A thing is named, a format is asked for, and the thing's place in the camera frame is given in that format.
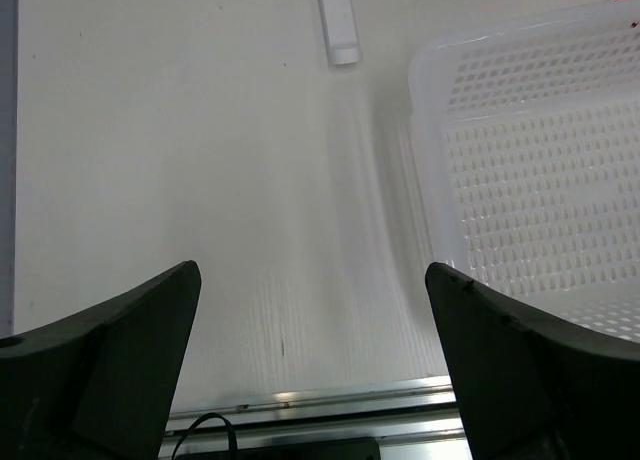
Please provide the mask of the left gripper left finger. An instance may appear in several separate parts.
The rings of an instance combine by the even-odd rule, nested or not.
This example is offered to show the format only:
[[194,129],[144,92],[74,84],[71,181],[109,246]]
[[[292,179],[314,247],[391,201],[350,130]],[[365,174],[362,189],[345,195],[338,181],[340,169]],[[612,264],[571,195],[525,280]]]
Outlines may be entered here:
[[2,339],[2,458],[156,458],[200,291],[199,267],[185,261]]

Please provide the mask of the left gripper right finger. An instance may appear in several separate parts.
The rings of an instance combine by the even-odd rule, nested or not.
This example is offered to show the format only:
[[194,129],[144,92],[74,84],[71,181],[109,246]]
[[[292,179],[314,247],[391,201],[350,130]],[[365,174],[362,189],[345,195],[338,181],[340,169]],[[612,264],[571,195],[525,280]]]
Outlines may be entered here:
[[434,262],[425,285],[476,459],[636,459],[639,346]]

